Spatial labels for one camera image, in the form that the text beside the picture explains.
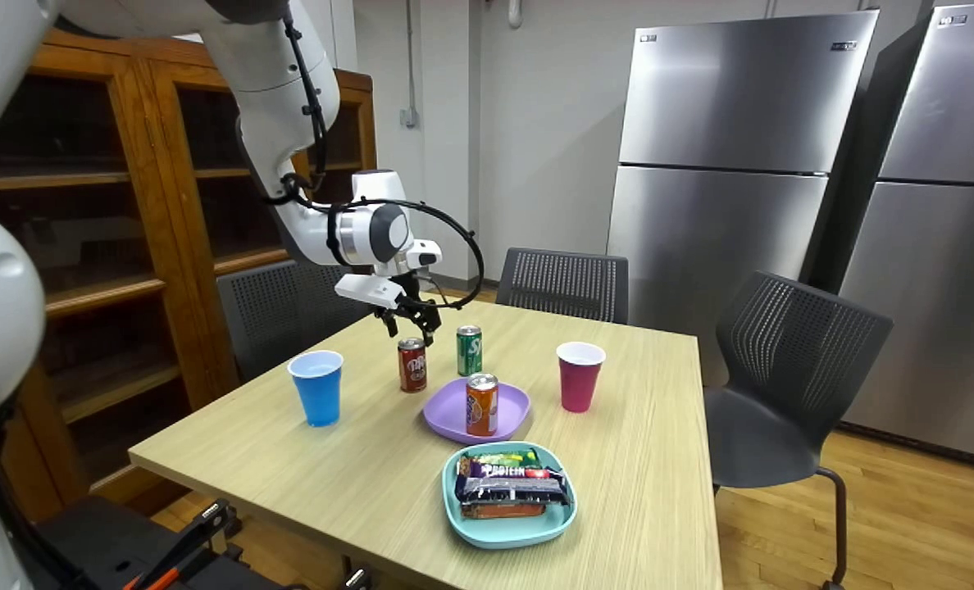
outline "blue cup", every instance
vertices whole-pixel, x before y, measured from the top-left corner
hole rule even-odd
[[[288,359],[288,372],[312,425],[332,425],[342,420],[342,355],[305,351]]]

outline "green can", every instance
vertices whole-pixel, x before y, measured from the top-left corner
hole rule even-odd
[[[482,372],[482,326],[465,325],[455,330],[455,370],[458,378]]]

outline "floor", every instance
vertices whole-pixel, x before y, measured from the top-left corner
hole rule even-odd
[[[837,433],[827,465],[849,486],[854,590],[974,590],[974,467],[924,452]],[[202,493],[187,493],[154,522],[179,527]],[[718,493],[725,586],[821,586],[832,568],[832,493],[827,477]],[[247,561],[278,580],[342,586],[332,551],[247,519]]]

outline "refrigerator door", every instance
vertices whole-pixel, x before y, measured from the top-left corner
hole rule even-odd
[[[620,161],[827,174],[872,26],[875,11],[636,28]]]
[[[800,274],[827,176],[620,167],[609,251],[631,257],[631,320],[702,336],[723,381],[714,318],[755,272]]]
[[[974,188],[875,182],[842,295],[894,320],[846,420],[974,454]]]
[[[879,176],[974,182],[974,5],[938,5]]]

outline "wooden table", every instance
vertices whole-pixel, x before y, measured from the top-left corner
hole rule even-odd
[[[723,586],[696,336],[482,302],[444,320],[422,392],[401,392],[393,342],[366,318],[317,344],[344,355],[338,425],[312,429],[274,367],[131,459],[412,586]],[[458,445],[419,405],[455,378],[458,325],[478,325],[484,370],[532,395],[519,436],[578,486],[581,515],[552,543],[490,555],[446,525],[440,467]],[[572,336],[608,346],[589,413],[558,402],[554,346]]]

